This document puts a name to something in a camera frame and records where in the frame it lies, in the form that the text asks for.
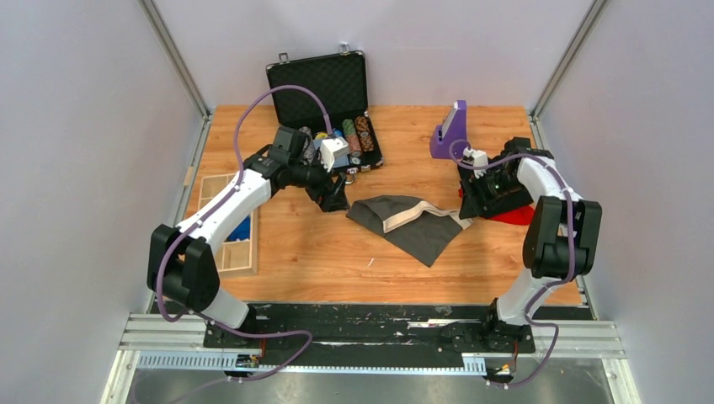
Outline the grey underwear white waistband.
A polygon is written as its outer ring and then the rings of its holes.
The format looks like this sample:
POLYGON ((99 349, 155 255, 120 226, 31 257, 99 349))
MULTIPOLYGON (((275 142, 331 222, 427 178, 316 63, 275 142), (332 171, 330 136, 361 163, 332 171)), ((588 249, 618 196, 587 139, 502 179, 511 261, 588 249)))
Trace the grey underwear white waistband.
POLYGON ((430 267, 473 220, 414 196, 381 195, 355 201, 347 218, 430 267))

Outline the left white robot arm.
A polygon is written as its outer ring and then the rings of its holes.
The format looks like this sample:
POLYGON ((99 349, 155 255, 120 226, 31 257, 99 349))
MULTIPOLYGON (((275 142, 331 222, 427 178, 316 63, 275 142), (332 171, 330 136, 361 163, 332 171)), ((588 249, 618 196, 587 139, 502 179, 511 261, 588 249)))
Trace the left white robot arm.
POLYGON ((279 127, 274 141, 246 159, 233 179, 190 218, 176 226, 160 225, 151 235, 147 287, 185 309, 226 326, 235 346, 251 346, 258 325, 249 306, 221 287, 216 263, 228 236, 278 191, 306 190, 323 212, 347 210, 345 179, 333 179, 334 163, 349 153, 343 138, 321 141, 312 160, 304 156, 307 134, 279 127))

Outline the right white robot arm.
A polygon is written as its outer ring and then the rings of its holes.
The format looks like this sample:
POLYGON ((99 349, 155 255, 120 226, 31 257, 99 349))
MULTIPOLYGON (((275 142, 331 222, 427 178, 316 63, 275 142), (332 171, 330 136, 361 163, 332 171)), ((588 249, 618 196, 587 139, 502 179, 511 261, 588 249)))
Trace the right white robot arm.
POLYGON ((496 157, 453 141, 449 156, 458 167, 462 219, 494 219, 533 206, 522 246, 524 268, 509 290, 489 306, 479 337, 492 351, 525 340, 535 311, 553 290, 594 266, 602 207, 584 199, 558 172, 554 156, 515 137, 496 157))

